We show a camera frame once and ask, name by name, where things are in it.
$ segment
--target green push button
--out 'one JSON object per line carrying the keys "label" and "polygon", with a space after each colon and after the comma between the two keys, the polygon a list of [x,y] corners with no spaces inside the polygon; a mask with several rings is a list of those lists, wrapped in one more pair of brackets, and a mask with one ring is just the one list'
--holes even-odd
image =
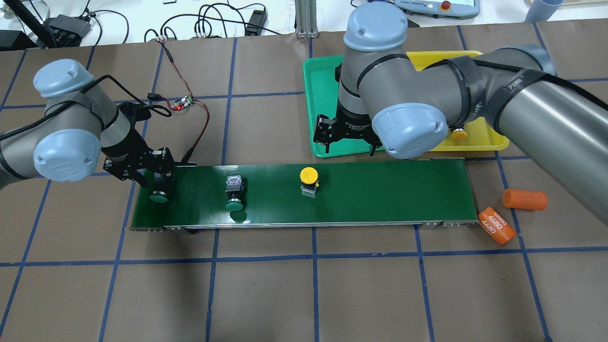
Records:
{"label": "green push button", "polygon": [[150,200],[156,203],[166,203],[169,199],[165,195],[161,194],[152,194],[150,195]]}
{"label": "green push button", "polygon": [[231,201],[226,204],[226,210],[228,211],[239,211],[243,208],[243,205],[237,201]]}

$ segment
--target power adapter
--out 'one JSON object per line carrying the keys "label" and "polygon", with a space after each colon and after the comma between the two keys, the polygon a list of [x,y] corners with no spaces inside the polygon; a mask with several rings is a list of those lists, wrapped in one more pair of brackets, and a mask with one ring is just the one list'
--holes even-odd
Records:
{"label": "power adapter", "polygon": [[266,10],[254,10],[251,13],[251,18],[249,18],[249,22],[247,24],[247,28],[245,29],[245,36],[259,36],[262,33],[262,28],[266,25],[266,21],[268,20],[268,13]]}

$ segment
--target white surface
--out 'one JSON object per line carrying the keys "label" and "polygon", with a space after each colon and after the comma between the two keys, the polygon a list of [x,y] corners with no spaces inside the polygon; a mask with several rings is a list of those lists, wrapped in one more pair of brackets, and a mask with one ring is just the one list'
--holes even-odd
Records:
{"label": "white surface", "polygon": [[[86,0],[46,0],[50,5],[51,16],[64,14],[78,16],[86,3]],[[268,8],[267,28],[280,33],[295,32],[295,4],[293,0],[231,0],[235,7],[248,5],[252,2],[260,2]],[[366,0],[354,0],[356,5],[365,3]],[[177,0],[175,4],[163,5],[162,0],[91,0],[90,10],[110,9],[123,13],[130,22],[131,32],[127,43],[143,41],[143,33],[150,28],[159,30],[162,23],[169,17],[180,13],[196,14],[203,4],[212,4],[213,1],[199,0]],[[40,10],[46,10],[42,4]],[[252,7],[243,10],[245,21],[249,20]],[[421,15],[408,16],[420,26],[450,26],[470,24],[493,24],[493,23],[519,23],[526,17],[529,5],[526,0],[481,0],[480,13],[473,19],[457,20],[451,18],[433,19]],[[349,0],[317,0],[317,25],[319,31],[343,31],[346,29],[348,16],[354,8]],[[240,17],[228,7],[221,8],[221,13],[226,19],[239,20]],[[550,21],[568,19],[592,19],[608,18],[608,4],[573,5],[565,6],[551,17]],[[103,27],[103,44],[119,44],[125,36],[126,25],[124,19],[113,13],[99,13],[98,19]],[[172,20],[169,26],[175,30],[180,40],[190,39],[194,36],[195,17],[183,17]],[[92,30],[84,38],[82,45],[93,45],[97,41],[99,30],[95,21],[92,21]],[[243,36],[243,25],[226,23],[228,36]],[[0,18],[0,29],[21,30],[21,25],[16,19],[6,20]],[[219,22],[213,22],[213,34],[221,33],[223,28]]]}

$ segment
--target yellow push button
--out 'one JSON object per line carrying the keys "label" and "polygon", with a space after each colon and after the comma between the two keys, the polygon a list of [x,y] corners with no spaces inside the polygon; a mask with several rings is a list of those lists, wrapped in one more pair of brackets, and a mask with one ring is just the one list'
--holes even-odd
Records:
{"label": "yellow push button", "polygon": [[453,141],[464,141],[469,135],[464,129],[458,128],[452,132]]}
{"label": "yellow push button", "polygon": [[312,167],[305,167],[300,171],[300,181],[304,184],[314,184],[319,179],[319,173]]}

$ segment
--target green tray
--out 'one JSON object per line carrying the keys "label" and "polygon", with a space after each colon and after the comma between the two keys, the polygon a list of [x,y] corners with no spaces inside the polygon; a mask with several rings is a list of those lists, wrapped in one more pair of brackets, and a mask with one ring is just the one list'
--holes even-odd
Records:
{"label": "green tray", "polygon": [[[416,70],[445,58],[462,55],[474,57],[478,51],[421,51],[408,52]],[[308,106],[308,130],[311,149],[319,158],[366,153],[370,146],[363,140],[343,139],[331,144],[328,154],[325,146],[313,142],[317,115],[324,114],[332,119],[336,115],[338,83],[334,78],[334,70],[342,62],[342,56],[311,58],[304,62],[304,86],[306,90],[306,105]],[[496,133],[484,118],[479,118],[465,125],[469,137],[464,141],[453,141],[449,136],[433,151],[496,151],[503,150],[509,145],[509,140]]]}
{"label": "green tray", "polygon": [[[300,190],[306,166],[319,172],[315,198]],[[246,184],[245,208],[233,213],[224,208],[230,175]],[[178,167],[176,177],[168,203],[141,188],[132,230],[477,223],[463,159]]]}

